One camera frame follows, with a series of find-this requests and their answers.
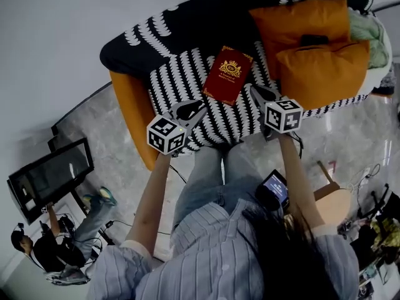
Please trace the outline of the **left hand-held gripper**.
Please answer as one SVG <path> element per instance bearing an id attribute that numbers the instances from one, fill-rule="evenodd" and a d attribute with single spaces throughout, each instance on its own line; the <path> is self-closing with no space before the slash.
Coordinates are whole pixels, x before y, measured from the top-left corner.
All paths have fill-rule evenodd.
<path id="1" fill-rule="evenodd" d="M 173 105 L 170 112 L 158 114 L 147 125 L 147 144 L 164 155 L 178 154 L 188 144 L 189 131 L 201 122 L 207 111 L 201 100 Z"/>

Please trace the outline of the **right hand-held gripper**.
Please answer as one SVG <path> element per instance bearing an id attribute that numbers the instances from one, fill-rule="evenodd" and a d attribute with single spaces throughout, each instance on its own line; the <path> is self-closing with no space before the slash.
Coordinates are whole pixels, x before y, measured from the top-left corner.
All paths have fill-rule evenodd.
<path id="1" fill-rule="evenodd" d="M 301 127 L 304 109 L 294 99 L 280 100 L 276 89 L 262 85 L 250 87 L 252 100 L 264 115 L 264 124 L 279 134 L 298 131 Z"/>

